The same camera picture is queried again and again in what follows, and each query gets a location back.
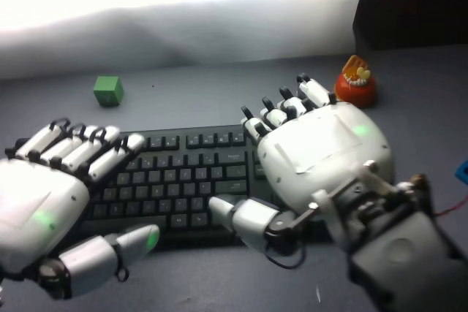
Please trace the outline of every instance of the black keyboard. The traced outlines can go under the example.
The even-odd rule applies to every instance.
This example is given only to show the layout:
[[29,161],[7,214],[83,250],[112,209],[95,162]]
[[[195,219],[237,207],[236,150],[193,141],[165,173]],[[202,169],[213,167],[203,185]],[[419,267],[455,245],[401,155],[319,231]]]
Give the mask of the black keyboard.
[[212,219],[210,197],[256,197],[283,207],[241,126],[137,133],[146,138],[143,152],[93,198],[82,235],[157,224],[163,241],[221,240],[230,234]]

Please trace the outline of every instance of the gray desk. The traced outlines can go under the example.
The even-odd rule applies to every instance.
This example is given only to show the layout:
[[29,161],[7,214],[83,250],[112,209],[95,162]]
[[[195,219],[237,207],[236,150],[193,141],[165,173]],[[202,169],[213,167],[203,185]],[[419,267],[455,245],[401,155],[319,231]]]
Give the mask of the gray desk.
[[[453,176],[468,157],[463,103],[468,46],[381,52],[367,59],[380,93],[380,103],[368,114],[390,142],[399,179],[425,172],[436,209],[458,202],[468,191]],[[94,99],[96,75],[1,82],[0,146],[13,145],[63,115],[124,130],[238,123],[241,105],[259,110],[261,97],[279,99],[277,88],[294,88],[298,72],[331,88],[346,60],[319,57],[121,73],[126,95],[120,107],[110,110]],[[467,214],[463,208],[441,219],[465,251]],[[348,283],[341,252],[325,244],[309,246],[306,264],[292,272],[242,247],[155,252],[132,268],[126,284],[112,281],[68,303],[51,302],[33,284],[6,282],[4,288],[5,312],[374,310],[365,294]]]

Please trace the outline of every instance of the red toy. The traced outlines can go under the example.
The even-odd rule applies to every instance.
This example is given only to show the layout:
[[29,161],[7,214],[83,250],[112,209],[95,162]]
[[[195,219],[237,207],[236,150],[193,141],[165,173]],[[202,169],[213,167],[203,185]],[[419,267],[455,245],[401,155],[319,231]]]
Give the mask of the red toy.
[[350,57],[335,84],[336,97],[362,108],[375,102],[375,79],[359,56]]

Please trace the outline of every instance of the green cube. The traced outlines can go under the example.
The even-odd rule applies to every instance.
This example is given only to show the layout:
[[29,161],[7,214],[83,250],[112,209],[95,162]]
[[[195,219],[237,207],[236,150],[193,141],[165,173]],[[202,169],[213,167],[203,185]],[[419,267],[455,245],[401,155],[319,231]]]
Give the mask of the green cube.
[[124,96],[124,87],[118,77],[99,76],[94,95],[101,106],[117,106]]

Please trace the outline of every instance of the robotic hand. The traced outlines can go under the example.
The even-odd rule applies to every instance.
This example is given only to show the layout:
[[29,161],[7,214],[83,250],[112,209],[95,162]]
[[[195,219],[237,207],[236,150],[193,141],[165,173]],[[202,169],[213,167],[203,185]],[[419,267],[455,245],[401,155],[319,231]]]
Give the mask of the robotic hand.
[[66,118],[52,122],[0,160],[0,282],[30,279],[54,299],[84,294],[114,275],[125,281],[127,267],[159,239],[159,228],[148,225],[51,255],[90,196],[144,143],[139,134],[120,139],[114,126],[69,125]]
[[[243,107],[242,125],[290,210],[222,195],[211,198],[212,215],[283,268],[302,264],[301,229],[321,219],[347,255],[350,280],[380,311],[466,311],[467,261],[434,220],[426,178],[394,186],[379,128],[305,74],[298,76],[298,97],[285,87],[280,93],[276,107],[263,98],[261,118]],[[299,259],[286,266],[272,253]]]

